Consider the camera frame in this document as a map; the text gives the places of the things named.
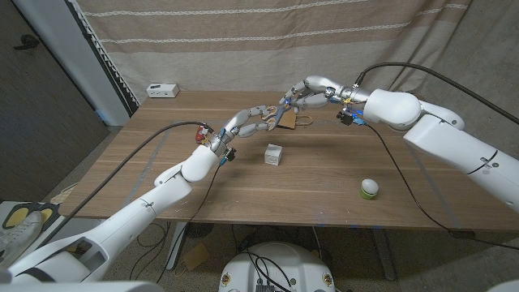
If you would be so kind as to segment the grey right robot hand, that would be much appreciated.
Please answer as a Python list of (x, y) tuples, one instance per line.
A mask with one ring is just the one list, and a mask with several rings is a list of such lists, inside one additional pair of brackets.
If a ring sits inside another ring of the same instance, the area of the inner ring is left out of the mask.
[(293, 85), (279, 104), (292, 105), (300, 110), (320, 108), (329, 103), (362, 109), (370, 95), (371, 91), (358, 86), (350, 88), (323, 76), (309, 75)]

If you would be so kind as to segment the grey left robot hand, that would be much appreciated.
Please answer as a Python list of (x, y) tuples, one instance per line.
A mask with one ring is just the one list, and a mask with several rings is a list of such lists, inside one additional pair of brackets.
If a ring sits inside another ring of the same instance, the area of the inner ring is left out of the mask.
[(258, 105), (243, 109), (229, 119), (215, 135), (211, 135), (204, 146), (219, 157), (235, 137), (247, 138), (257, 131), (273, 130), (279, 123), (279, 113), (276, 106)]

